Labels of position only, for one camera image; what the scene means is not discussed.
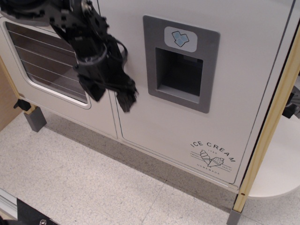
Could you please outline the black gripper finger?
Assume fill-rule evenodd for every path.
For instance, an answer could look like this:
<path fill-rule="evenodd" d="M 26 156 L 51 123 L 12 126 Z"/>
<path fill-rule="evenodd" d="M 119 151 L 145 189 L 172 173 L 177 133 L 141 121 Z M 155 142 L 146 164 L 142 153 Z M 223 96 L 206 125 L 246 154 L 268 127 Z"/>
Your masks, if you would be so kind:
<path fill-rule="evenodd" d="M 123 112 L 125 113 L 130 112 L 130 108 L 136 102 L 137 95 L 138 95 L 137 90 L 135 91 L 127 90 L 127 91 L 117 92 L 117 100 Z"/>
<path fill-rule="evenodd" d="M 101 97 L 105 93 L 105 89 L 100 88 L 97 84 L 88 82 L 88 83 L 81 83 L 82 88 L 85 92 L 95 101 L 99 102 Z"/>

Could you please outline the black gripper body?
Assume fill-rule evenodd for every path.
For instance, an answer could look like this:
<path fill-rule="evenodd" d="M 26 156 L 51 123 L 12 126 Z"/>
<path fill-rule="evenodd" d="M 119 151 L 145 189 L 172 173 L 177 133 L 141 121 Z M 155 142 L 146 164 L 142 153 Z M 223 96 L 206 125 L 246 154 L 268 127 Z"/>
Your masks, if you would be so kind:
<path fill-rule="evenodd" d="M 74 52 L 80 84 L 95 83 L 115 92 L 136 90 L 135 82 L 123 70 L 128 51 L 121 42 L 74 42 Z"/>

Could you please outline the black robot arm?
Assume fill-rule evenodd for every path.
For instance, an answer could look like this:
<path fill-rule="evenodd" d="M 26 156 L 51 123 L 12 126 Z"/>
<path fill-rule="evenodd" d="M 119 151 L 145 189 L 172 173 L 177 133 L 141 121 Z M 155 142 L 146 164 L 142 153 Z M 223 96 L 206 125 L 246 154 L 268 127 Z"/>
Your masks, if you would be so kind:
<path fill-rule="evenodd" d="M 106 18 L 90 0 L 2 0 L 1 14 L 30 26 L 51 26 L 74 50 L 74 70 L 84 91 L 99 101 L 106 90 L 117 94 L 123 112 L 136 102 L 135 82 L 124 72 L 128 51 L 108 34 Z"/>

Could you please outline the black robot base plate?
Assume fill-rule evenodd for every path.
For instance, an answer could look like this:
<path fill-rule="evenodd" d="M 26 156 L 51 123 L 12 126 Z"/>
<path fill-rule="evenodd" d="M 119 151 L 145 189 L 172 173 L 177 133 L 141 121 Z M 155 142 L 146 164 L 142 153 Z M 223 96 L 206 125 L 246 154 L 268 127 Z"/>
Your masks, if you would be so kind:
<path fill-rule="evenodd" d="M 57 222 L 18 198 L 17 220 L 26 225 L 58 225 Z"/>

